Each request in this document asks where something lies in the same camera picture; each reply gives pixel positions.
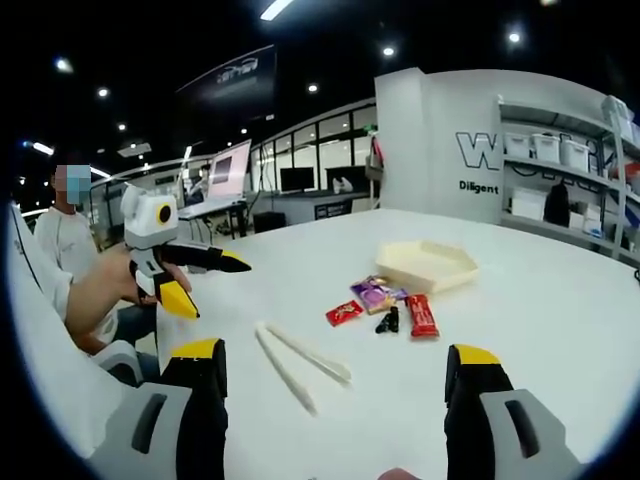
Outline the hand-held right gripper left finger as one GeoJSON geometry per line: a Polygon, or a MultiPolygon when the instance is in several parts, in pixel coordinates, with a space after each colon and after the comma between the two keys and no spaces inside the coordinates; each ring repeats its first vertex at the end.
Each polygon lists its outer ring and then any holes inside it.
{"type": "Polygon", "coordinates": [[[225,342],[175,348],[158,383],[131,390],[89,463],[99,479],[223,479],[225,342]]]}

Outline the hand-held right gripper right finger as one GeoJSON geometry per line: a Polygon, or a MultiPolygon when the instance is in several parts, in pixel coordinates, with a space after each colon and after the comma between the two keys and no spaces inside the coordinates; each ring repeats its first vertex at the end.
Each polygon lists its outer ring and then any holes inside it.
{"type": "Polygon", "coordinates": [[[530,391],[514,388],[491,352],[449,347],[444,401],[449,479],[577,479],[583,473],[564,424],[530,391]]]}

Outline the person's left hand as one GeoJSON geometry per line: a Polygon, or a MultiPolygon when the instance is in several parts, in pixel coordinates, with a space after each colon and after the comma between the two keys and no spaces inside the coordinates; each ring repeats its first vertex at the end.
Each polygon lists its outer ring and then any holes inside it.
{"type": "MultiPolygon", "coordinates": [[[[139,287],[129,269],[131,256],[129,250],[124,245],[116,245],[106,251],[103,259],[109,268],[110,278],[115,282],[117,295],[120,300],[143,306],[151,306],[157,303],[155,296],[141,295],[139,293],[139,287]]],[[[176,280],[187,293],[192,291],[188,278],[177,265],[163,260],[160,261],[160,265],[170,273],[172,279],[176,280]]]]}

